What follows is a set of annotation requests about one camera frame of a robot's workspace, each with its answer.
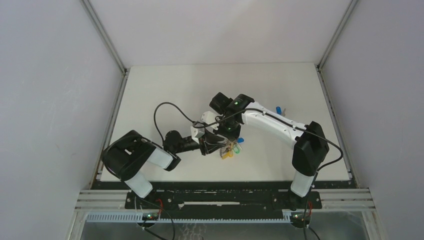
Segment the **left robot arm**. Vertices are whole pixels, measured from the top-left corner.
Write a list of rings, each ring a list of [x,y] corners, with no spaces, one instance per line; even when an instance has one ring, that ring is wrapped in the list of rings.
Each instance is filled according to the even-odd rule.
[[[101,154],[101,161],[113,176],[125,183],[137,195],[137,202],[149,209],[157,196],[152,184],[141,169],[145,163],[154,164],[168,172],[180,163],[178,153],[200,150],[203,156],[225,146],[226,139],[209,131],[182,137],[176,130],[169,131],[162,145],[143,137],[135,130],[113,142]]]

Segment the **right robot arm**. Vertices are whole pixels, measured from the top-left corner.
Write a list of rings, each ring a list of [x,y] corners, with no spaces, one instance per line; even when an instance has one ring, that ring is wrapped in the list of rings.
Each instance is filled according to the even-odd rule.
[[[330,150],[319,123],[295,122],[268,110],[245,94],[232,99],[219,92],[212,98],[209,106],[218,114],[215,118],[215,134],[228,140],[236,140],[241,127],[247,125],[271,133],[287,144],[293,150],[291,163],[295,169],[289,203],[295,208],[302,208],[308,203],[308,193],[318,167]]]

